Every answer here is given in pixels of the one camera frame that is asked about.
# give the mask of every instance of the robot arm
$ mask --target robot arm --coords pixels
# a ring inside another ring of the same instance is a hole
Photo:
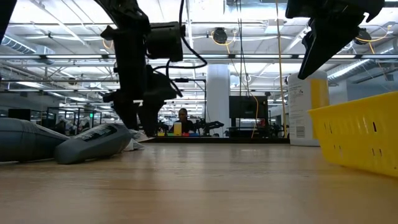
[[[171,87],[171,81],[146,64],[151,59],[166,58],[171,62],[183,59],[181,36],[185,26],[178,22],[150,24],[136,0],[95,0],[113,20],[102,38],[113,40],[120,89],[104,95],[104,102],[113,101],[114,110],[129,129],[137,129],[137,116],[148,136],[157,130],[157,114],[164,100],[181,95]],[[133,100],[143,100],[141,107]]]
[[[374,19],[384,0],[288,0],[286,17],[310,17],[311,31],[303,38],[306,48],[298,77],[305,79],[358,36],[364,13]]]

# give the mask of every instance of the yellow plastic basket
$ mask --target yellow plastic basket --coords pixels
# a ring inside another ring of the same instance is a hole
[[[398,92],[309,113],[326,160],[398,177]]]

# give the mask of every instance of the cable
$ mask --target cable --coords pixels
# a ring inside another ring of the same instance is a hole
[[[276,18],[279,18],[279,9],[278,9],[278,0],[275,0],[276,4]],[[278,51],[279,51],[279,82],[280,82],[280,94],[282,95],[282,111],[284,114],[284,136],[287,135],[286,133],[286,112],[285,112],[285,98],[284,89],[283,89],[283,81],[282,81],[282,43],[280,41],[280,27],[279,27],[279,19],[276,20],[277,22],[277,30],[278,30]]]
[[[239,14],[239,9],[238,9],[238,0],[235,1],[236,2],[236,12],[238,13],[239,17],[241,16]],[[239,131],[241,130],[241,119],[242,119],[242,101],[241,101],[241,97],[242,97],[242,62],[243,62],[243,57],[242,57],[242,51],[243,51],[243,41],[242,41],[242,27],[241,27],[241,23],[238,17],[238,30],[239,30],[239,36],[240,36],[240,44],[241,44],[241,72],[239,73]]]
[[[104,47],[105,47],[106,49],[112,49],[112,47],[113,47],[113,40],[111,41],[111,46],[110,46],[110,47],[108,47],[108,46],[105,44],[105,39],[102,39],[102,44],[104,45]]]
[[[217,44],[217,45],[228,46],[229,44],[231,44],[232,42],[235,41],[235,35],[236,35],[236,32],[234,32],[234,37],[233,37],[233,39],[232,39],[229,43],[219,44],[219,43],[217,43],[217,42],[214,40],[214,38],[213,38],[213,36],[214,36],[214,31],[213,31],[213,32],[211,32],[211,39],[212,39],[213,42],[214,42],[215,44]]]
[[[376,42],[376,41],[379,41],[379,40],[382,40],[382,39],[386,38],[387,35],[389,34],[389,33],[388,33],[389,31],[390,31],[390,26],[387,27],[387,32],[386,32],[386,34],[384,35],[384,37],[380,37],[380,38],[378,38],[378,39],[376,39],[376,40],[364,40],[364,39],[360,39],[360,38],[357,38],[357,37],[355,37],[355,39],[360,40],[360,41],[363,41],[363,42],[368,42],[368,43]]]
[[[366,67],[365,67],[364,65],[361,65],[361,67],[365,70],[365,72],[366,72],[371,78],[375,78],[375,77],[366,69]],[[385,86],[382,85],[382,84],[379,84],[379,85],[380,85],[381,87],[383,87],[384,89],[386,89],[387,91],[392,91],[392,90],[388,89],[387,87],[385,87]]]
[[[373,53],[373,54],[376,54],[375,51],[374,51],[374,49],[373,49],[372,43],[370,43],[370,42],[369,42],[369,47],[370,47],[372,53]],[[387,80],[387,75],[386,75],[386,73],[384,72],[384,69],[381,67],[381,64],[380,64],[379,62],[378,62],[377,64],[379,65],[379,68],[380,68],[381,71],[383,72],[384,78]]]
[[[232,62],[232,65],[233,65],[233,67],[234,67],[234,69],[235,69],[235,72],[237,73],[238,71],[237,71],[237,69],[236,69],[236,67],[235,67],[235,63],[234,63],[234,61],[233,61],[232,59],[231,59],[231,62]],[[254,132],[255,132],[255,127],[257,126],[258,115],[259,115],[259,101],[257,100],[257,98],[256,98],[251,92],[250,92],[250,95],[255,99],[255,101],[256,101],[256,103],[257,103],[256,121],[254,122],[253,132],[251,133],[251,138],[253,138],[253,137],[254,137]]]
[[[185,0],[181,0],[180,12],[179,12],[179,14],[178,14],[178,24],[179,24],[180,27],[182,27],[182,12],[183,12],[183,9],[184,9],[184,2],[185,2]],[[187,49],[188,49],[189,51],[191,51],[192,54],[193,54],[194,56],[196,56],[197,58],[199,58],[199,59],[203,62],[203,64],[201,64],[201,65],[196,65],[196,66],[191,66],[191,67],[184,67],[184,66],[167,66],[167,65],[165,66],[165,65],[163,65],[163,66],[155,67],[154,70],[158,70],[158,69],[161,69],[161,68],[166,68],[166,69],[168,69],[168,68],[196,69],[196,68],[203,68],[203,67],[205,67],[205,66],[207,65],[206,59],[204,59],[202,56],[200,56],[200,54],[198,54],[195,50],[193,50],[193,49],[191,48],[191,46],[188,44],[187,40],[185,39],[185,34],[181,33],[181,39],[182,39],[182,42],[184,42],[184,44],[185,44],[185,46],[187,47]]]

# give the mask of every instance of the table surface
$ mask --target table surface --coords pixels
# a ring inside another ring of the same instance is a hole
[[[398,222],[398,179],[328,164],[317,147],[146,146],[72,166],[0,164],[0,222]]]

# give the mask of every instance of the pillar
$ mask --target pillar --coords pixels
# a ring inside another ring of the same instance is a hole
[[[219,121],[223,128],[213,129],[210,134],[219,134],[230,127],[229,120],[229,87],[230,77],[228,65],[209,65],[207,68],[207,113],[206,122]]]

